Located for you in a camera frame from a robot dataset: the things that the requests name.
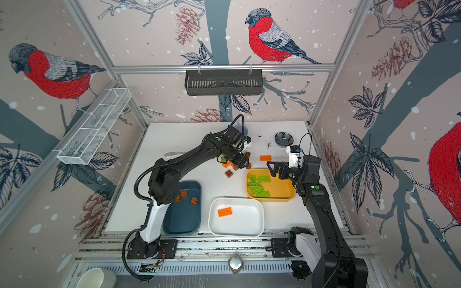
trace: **black mounting plate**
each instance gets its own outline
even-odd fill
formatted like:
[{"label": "black mounting plate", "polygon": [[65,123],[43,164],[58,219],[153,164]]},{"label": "black mounting plate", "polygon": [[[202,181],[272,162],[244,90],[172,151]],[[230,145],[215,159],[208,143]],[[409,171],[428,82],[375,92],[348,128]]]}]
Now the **black mounting plate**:
[{"label": "black mounting plate", "polygon": [[[152,258],[146,258],[144,256],[144,248],[140,247],[136,242],[135,239],[132,240],[130,245],[128,247],[131,248],[131,250],[128,250],[128,254],[126,255],[127,259],[162,259],[163,258],[163,253],[158,252],[154,257]],[[174,259],[174,256],[176,254],[176,248],[177,248],[177,240],[176,239],[165,239],[159,240],[158,244],[158,249],[163,248],[166,252],[165,259]]]}]

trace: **plastic bin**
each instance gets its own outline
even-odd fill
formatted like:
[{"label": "plastic bin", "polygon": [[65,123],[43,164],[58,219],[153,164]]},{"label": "plastic bin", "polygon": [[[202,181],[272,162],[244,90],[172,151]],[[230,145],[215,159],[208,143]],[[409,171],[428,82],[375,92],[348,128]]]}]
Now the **plastic bin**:
[{"label": "plastic bin", "polygon": [[[250,176],[269,176],[270,182],[262,182],[261,186],[264,187],[265,191],[269,191],[271,195],[269,198],[257,198],[256,195],[251,193],[250,188],[247,187],[247,183],[251,183]],[[296,189],[293,187],[293,182],[289,179],[280,180],[278,177],[272,177],[269,169],[252,169],[247,173],[247,187],[248,197],[259,201],[272,201],[272,202],[287,202],[293,199],[296,195]]]}]

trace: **round container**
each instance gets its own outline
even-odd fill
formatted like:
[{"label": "round container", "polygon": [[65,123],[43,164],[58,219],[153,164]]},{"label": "round container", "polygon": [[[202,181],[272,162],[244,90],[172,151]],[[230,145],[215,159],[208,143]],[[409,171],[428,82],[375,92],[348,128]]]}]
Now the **round container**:
[{"label": "round container", "polygon": [[83,274],[76,288],[113,288],[115,282],[117,282],[117,277],[114,272],[93,268]]},{"label": "round container", "polygon": [[278,132],[274,136],[275,144],[281,148],[285,148],[288,146],[293,145],[294,139],[291,137],[290,134],[285,133],[285,132]]}]

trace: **bird feet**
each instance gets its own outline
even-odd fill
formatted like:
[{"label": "bird feet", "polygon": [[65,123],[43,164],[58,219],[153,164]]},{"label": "bird feet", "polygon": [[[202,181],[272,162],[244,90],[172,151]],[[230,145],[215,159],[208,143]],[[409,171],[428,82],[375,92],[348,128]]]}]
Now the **bird feet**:
[{"label": "bird feet", "polygon": [[435,223],[434,220],[432,219],[426,219],[427,222],[431,222],[432,225],[435,226],[435,228],[437,228],[439,231],[440,231],[440,234],[442,235],[442,238],[436,238],[439,242],[446,242],[447,240],[445,239],[445,232],[447,231],[446,229],[444,228],[440,228],[440,226],[437,225],[437,223]]},{"label": "bird feet", "polygon": [[74,109],[74,110],[71,111],[71,117],[72,117],[72,118],[74,118],[74,113],[77,112],[77,111],[85,112],[85,110],[80,109],[80,108]]}]

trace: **white bucket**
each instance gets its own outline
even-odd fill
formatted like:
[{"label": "white bucket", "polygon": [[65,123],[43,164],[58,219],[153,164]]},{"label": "white bucket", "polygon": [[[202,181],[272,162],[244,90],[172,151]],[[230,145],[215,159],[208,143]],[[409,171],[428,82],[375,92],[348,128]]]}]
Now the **white bucket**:
[{"label": "white bucket", "polygon": [[76,288],[113,288],[115,282],[117,282],[117,277],[114,272],[93,268],[83,274]]}]

